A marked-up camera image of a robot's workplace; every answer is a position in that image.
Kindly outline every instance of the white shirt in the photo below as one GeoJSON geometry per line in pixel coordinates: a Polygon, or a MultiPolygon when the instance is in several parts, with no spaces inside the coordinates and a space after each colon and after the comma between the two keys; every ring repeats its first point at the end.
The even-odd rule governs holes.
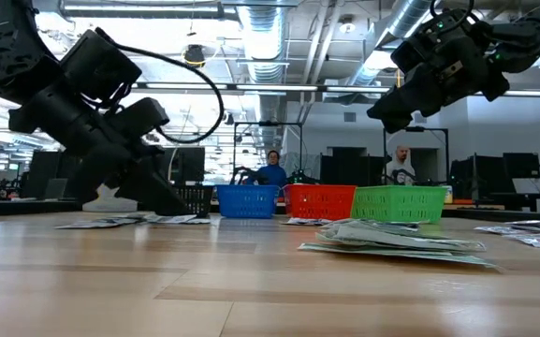
{"type": "MultiPolygon", "coordinates": [[[[392,177],[392,171],[404,169],[405,171],[411,173],[412,175],[416,175],[416,171],[411,167],[411,164],[407,164],[407,161],[404,163],[400,163],[398,159],[392,159],[391,162],[386,164],[386,176],[389,178],[393,178],[397,183],[399,184],[406,184],[411,185],[413,184],[413,178],[409,177],[404,172],[399,172],[396,177],[392,177]]],[[[394,184],[392,180],[385,178],[386,184],[394,184]]]]}

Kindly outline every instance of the green basket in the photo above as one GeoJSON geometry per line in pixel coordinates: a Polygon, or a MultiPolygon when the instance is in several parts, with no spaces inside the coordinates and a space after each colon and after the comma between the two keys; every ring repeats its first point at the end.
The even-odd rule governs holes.
{"type": "Polygon", "coordinates": [[[445,187],[358,187],[351,217],[378,221],[440,221],[445,206],[445,187]]]}

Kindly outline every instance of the blue basket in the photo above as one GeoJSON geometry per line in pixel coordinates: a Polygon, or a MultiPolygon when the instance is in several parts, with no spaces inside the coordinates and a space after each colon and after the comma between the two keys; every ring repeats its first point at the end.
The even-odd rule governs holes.
{"type": "Polygon", "coordinates": [[[276,212],[278,191],[273,185],[217,185],[220,214],[228,218],[270,219],[276,212]]]}

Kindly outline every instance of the desk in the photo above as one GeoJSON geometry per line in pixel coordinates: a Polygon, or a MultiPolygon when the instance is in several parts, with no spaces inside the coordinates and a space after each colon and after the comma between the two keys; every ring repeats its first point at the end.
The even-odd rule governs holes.
{"type": "Polygon", "coordinates": [[[540,336],[540,249],[488,223],[441,229],[504,274],[299,252],[317,229],[276,220],[53,229],[101,216],[0,217],[0,336],[540,336]]]}

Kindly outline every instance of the red basket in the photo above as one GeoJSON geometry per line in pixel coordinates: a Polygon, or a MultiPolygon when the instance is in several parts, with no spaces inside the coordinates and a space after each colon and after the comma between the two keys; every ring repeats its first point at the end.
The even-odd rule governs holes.
{"type": "Polygon", "coordinates": [[[290,184],[285,187],[286,212],[304,219],[351,217],[356,186],[290,184]]]}

